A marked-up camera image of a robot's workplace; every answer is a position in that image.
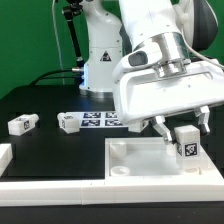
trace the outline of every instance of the white block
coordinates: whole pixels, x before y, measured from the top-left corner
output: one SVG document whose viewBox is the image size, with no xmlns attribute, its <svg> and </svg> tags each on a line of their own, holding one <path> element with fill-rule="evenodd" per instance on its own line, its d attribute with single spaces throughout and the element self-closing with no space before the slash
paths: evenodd
<svg viewBox="0 0 224 224">
<path fill-rule="evenodd" d="M 5 171 L 6 167 L 12 160 L 12 147 L 11 144 L 0 145 L 0 176 Z"/>
<path fill-rule="evenodd" d="M 177 164 L 185 173 L 200 166 L 200 131 L 192 125 L 174 129 L 177 138 Z"/>
<path fill-rule="evenodd" d="M 35 124 L 38 120 L 39 117 L 37 114 L 23 114 L 8 122 L 9 134 L 20 136 L 35 128 Z"/>
<path fill-rule="evenodd" d="M 79 120 L 72 115 L 59 113 L 58 122 L 59 127 L 63 129 L 67 134 L 79 132 Z"/>
</svg>

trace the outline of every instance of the black table surface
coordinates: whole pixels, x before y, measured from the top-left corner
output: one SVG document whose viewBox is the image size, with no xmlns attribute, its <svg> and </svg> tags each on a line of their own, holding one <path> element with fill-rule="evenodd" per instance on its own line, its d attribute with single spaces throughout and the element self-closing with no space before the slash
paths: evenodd
<svg viewBox="0 0 224 224">
<path fill-rule="evenodd" d="M 0 100 L 0 143 L 11 143 L 13 160 L 0 181 L 84 180 L 104 178 L 105 138 L 158 136 L 123 128 L 81 129 L 66 134 L 58 126 L 60 112 L 114 111 L 112 99 L 80 96 L 74 86 L 22 86 Z M 37 127 L 10 136 L 7 122 L 22 114 L 38 114 Z M 193 113 L 167 118 L 169 128 L 193 124 Z M 224 168 L 224 107 L 211 109 L 210 136 L 201 144 L 217 168 Z M 223 223 L 223 202 L 113 204 L 0 208 L 1 223 Z"/>
</svg>

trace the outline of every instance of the cable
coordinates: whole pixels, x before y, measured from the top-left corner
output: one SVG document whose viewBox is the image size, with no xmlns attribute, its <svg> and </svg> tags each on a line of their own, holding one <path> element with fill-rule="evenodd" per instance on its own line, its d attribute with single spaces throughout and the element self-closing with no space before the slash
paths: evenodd
<svg viewBox="0 0 224 224">
<path fill-rule="evenodd" d="M 184 36 L 184 30 L 183 30 L 183 27 L 182 27 L 182 29 L 181 29 L 181 33 L 182 33 L 183 40 L 184 40 L 184 43 L 185 43 L 186 47 L 188 48 L 188 50 L 189 50 L 192 54 L 194 54 L 196 57 L 198 57 L 198 58 L 200 58 L 200 59 L 202 59 L 202 60 L 204 60 L 204 61 L 207 61 L 207 62 L 210 63 L 210 64 L 213 64 L 213 65 L 215 65 L 215 66 L 217 66 L 217 67 L 219 67 L 219 68 L 221 68 L 221 69 L 224 69 L 224 66 L 223 66 L 223 65 L 221 65 L 221 64 L 217 64 L 217 63 L 213 62 L 212 60 L 206 58 L 204 55 L 198 53 L 197 51 L 195 51 L 194 49 L 192 49 L 192 48 L 188 45 L 188 43 L 187 43 L 187 41 L 186 41 L 186 39 L 185 39 L 185 36 Z"/>
<path fill-rule="evenodd" d="M 41 79 L 45 78 L 46 76 L 53 75 L 53 74 L 58 74 L 58 73 L 64 73 L 64 72 L 72 72 L 72 69 L 59 69 L 51 72 L 44 73 L 43 75 L 39 76 L 36 78 L 34 81 L 32 81 L 29 85 L 30 86 L 35 86 L 36 83 L 38 83 Z"/>
<path fill-rule="evenodd" d="M 61 46 L 60 46 L 60 41 L 58 37 L 58 29 L 57 29 L 57 21 L 56 21 L 56 16 L 55 16 L 55 3 L 57 0 L 53 0 L 52 2 L 52 17 L 53 17 L 53 25 L 54 25 L 54 34 L 55 34 L 55 39 L 56 39 L 56 44 L 57 44 L 57 49 L 58 49 L 58 57 L 59 57 L 59 64 L 61 70 L 64 70 L 63 67 L 63 62 L 62 62 L 62 53 L 61 53 Z"/>
</svg>

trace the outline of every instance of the black cable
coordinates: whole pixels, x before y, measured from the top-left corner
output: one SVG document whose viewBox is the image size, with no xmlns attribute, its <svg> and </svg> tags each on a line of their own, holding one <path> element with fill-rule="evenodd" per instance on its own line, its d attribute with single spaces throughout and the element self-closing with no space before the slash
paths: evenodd
<svg viewBox="0 0 224 224">
<path fill-rule="evenodd" d="M 75 78 L 80 78 L 80 77 L 79 76 L 45 77 L 45 78 L 39 79 L 38 82 L 41 80 L 46 80 L 46 79 L 75 79 Z"/>
<path fill-rule="evenodd" d="M 71 68 L 69 68 L 69 69 L 59 69 L 59 70 L 44 73 L 43 75 L 39 76 L 34 81 L 32 81 L 29 85 L 30 86 L 35 86 L 41 79 L 43 79 L 46 76 L 53 75 L 53 74 L 58 74 L 58 73 L 64 73 L 64 72 L 72 72 L 72 69 Z"/>
</svg>

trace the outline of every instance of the white plastic base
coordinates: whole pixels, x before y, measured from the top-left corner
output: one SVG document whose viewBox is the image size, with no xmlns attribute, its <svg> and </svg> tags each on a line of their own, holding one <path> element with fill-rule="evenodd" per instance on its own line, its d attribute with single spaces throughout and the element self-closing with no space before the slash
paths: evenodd
<svg viewBox="0 0 224 224">
<path fill-rule="evenodd" d="M 162 138 L 122 139 L 126 153 L 111 157 L 113 141 L 105 142 L 104 180 L 1 182 L 0 206 L 224 201 L 224 180 L 203 148 L 198 172 L 189 173 L 179 169 Z M 121 171 L 129 175 L 111 175 L 116 166 L 128 167 Z"/>
<path fill-rule="evenodd" d="M 0 144 L 0 176 L 12 160 L 11 144 Z"/>
</svg>

